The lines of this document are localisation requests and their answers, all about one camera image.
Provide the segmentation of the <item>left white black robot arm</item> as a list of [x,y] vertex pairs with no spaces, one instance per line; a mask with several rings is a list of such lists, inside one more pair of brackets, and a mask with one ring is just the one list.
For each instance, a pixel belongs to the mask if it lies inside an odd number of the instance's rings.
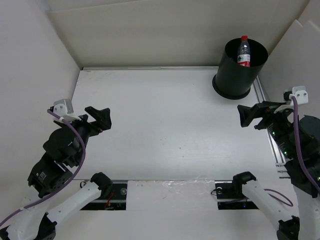
[[48,109],[59,128],[43,144],[45,151],[32,168],[23,206],[7,216],[15,220],[0,230],[2,240],[52,240],[56,229],[69,217],[97,198],[107,198],[113,182],[104,173],[95,173],[75,194],[50,209],[54,197],[68,186],[83,166],[90,137],[111,129],[111,110],[88,106],[86,114],[72,116],[67,110]]

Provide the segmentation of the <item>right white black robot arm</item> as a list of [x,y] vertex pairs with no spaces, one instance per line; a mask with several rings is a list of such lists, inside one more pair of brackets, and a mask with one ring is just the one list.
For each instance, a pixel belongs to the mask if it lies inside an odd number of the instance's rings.
[[292,104],[263,101],[252,107],[238,105],[241,127],[260,119],[256,130],[267,130],[286,158],[284,165],[297,199],[294,216],[270,196],[249,171],[233,176],[231,191],[245,196],[264,214],[279,240],[320,238],[320,120],[299,118],[296,99]]

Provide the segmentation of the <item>clear bottle red label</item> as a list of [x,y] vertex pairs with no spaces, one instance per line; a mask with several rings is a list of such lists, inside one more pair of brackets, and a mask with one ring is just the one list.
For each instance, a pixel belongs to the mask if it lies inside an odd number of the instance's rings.
[[251,50],[248,42],[248,36],[243,35],[237,51],[237,64],[243,67],[251,66]]

